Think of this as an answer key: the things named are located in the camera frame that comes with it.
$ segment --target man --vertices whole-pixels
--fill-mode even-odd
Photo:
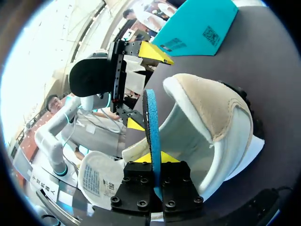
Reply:
[[[162,18],[145,11],[134,12],[132,9],[127,9],[123,12],[123,17],[128,20],[137,19],[140,23],[157,33],[166,24],[166,21]]]
[[[57,95],[50,95],[45,102],[46,109],[55,115],[62,107],[63,103]],[[110,156],[121,156],[125,148],[125,126],[118,121],[119,116],[110,111],[103,113],[86,113],[79,109],[77,115],[62,130],[63,140],[74,151],[76,157],[80,160],[84,155],[79,151],[79,145],[88,150],[100,151]]]

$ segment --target dark gray tabletop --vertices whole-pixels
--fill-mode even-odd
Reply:
[[[173,66],[157,67],[146,88],[156,93],[160,125],[174,105],[162,81],[177,73],[242,87],[264,123],[266,145],[261,154],[206,201],[207,212],[225,215],[264,188],[294,185],[301,171],[301,62],[292,39],[269,8],[239,8],[216,56],[179,56]],[[135,109],[142,112],[141,99]],[[128,129],[126,146],[143,137],[143,132]]]

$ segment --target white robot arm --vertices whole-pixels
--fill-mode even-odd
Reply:
[[[109,93],[105,93],[102,96],[74,96],[45,125],[37,129],[34,137],[35,142],[38,148],[48,157],[56,175],[64,176],[68,169],[63,158],[63,144],[55,136],[72,121],[79,107],[86,111],[92,111],[93,109],[106,107],[110,100],[111,96]]]

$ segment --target beige suede panel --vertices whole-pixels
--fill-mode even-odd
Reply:
[[[250,143],[253,134],[251,113],[247,104],[236,92],[220,82],[203,79],[192,74],[176,74],[174,77],[183,87],[214,142],[220,141],[227,134],[231,125],[233,109],[237,106],[243,109],[251,119]]]

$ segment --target blue sanding belt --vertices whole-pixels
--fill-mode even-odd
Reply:
[[[161,144],[158,126],[158,111],[155,93],[152,89],[147,89],[143,93],[143,118],[145,135],[150,146],[150,156],[152,169],[155,176],[155,194],[162,200],[162,192],[160,188],[161,173]]]

